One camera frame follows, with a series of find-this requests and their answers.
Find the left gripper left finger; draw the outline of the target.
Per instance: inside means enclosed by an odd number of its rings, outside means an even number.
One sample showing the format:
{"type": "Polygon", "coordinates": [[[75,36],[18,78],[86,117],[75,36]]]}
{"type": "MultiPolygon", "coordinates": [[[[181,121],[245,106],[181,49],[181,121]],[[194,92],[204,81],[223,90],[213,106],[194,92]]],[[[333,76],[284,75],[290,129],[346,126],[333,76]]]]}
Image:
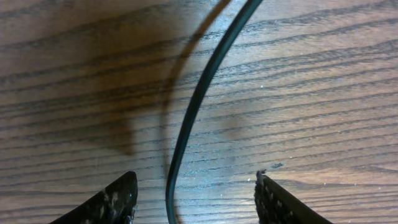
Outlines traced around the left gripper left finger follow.
{"type": "Polygon", "coordinates": [[[137,193],[136,173],[128,171],[50,224],[132,224],[137,193]]]}

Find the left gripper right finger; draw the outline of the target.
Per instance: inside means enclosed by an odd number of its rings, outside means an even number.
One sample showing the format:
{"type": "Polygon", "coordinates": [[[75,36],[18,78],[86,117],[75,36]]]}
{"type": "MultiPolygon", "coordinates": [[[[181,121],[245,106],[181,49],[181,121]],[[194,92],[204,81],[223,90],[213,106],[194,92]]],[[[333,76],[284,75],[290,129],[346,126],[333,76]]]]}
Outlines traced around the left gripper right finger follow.
{"type": "Polygon", "coordinates": [[[266,175],[256,173],[254,201],[261,224],[331,224],[266,175]]]}

